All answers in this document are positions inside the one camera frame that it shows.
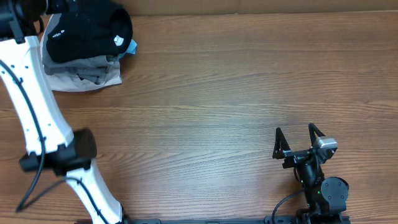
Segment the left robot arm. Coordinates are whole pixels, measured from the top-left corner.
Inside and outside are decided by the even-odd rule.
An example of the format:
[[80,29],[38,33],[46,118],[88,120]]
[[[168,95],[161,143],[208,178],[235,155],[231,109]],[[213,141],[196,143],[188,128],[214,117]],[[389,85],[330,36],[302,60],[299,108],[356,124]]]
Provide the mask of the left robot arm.
[[38,35],[43,14],[77,11],[78,1],[1,1],[1,79],[24,132],[21,167],[36,173],[16,207],[19,213],[51,191],[30,199],[46,168],[61,176],[90,214],[93,223],[128,223],[123,206],[107,188],[96,163],[93,133],[73,131],[63,117],[44,72]]

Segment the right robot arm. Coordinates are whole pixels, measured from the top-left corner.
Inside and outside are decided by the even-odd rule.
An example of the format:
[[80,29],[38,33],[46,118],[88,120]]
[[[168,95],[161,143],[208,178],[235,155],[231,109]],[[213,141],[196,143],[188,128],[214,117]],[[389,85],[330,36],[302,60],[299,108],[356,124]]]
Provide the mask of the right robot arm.
[[[271,223],[280,220],[289,223],[349,223],[349,216],[342,213],[347,209],[349,184],[340,177],[326,178],[321,165],[331,159],[338,143],[322,133],[313,123],[308,125],[311,146],[301,151],[292,151],[282,130],[275,131],[273,159],[282,159],[282,167],[292,168],[301,189],[282,199],[269,217]],[[298,209],[294,216],[278,217],[278,208],[289,199],[304,194],[307,208]]]

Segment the black t-shirt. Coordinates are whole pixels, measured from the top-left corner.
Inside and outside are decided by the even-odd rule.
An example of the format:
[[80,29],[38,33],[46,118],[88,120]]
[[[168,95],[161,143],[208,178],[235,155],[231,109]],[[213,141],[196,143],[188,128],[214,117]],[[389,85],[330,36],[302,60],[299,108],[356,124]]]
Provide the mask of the black t-shirt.
[[78,10],[60,15],[47,34],[46,48],[57,63],[124,53],[131,42],[131,17],[112,1],[80,1]]

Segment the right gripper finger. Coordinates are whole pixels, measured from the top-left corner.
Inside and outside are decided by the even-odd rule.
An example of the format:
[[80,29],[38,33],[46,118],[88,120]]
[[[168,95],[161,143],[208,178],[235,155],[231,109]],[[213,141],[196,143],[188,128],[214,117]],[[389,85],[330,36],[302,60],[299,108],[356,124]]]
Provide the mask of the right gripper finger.
[[276,129],[275,132],[275,144],[272,154],[273,159],[284,159],[287,153],[290,153],[290,146],[280,128]]
[[317,139],[317,137],[323,137],[323,136],[325,136],[325,135],[315,126],[314,123],[309,123],[309,124],[308,124],[308,130],[309,130],[310,140],[311,140],[312,146],[314,145],[315,140]]

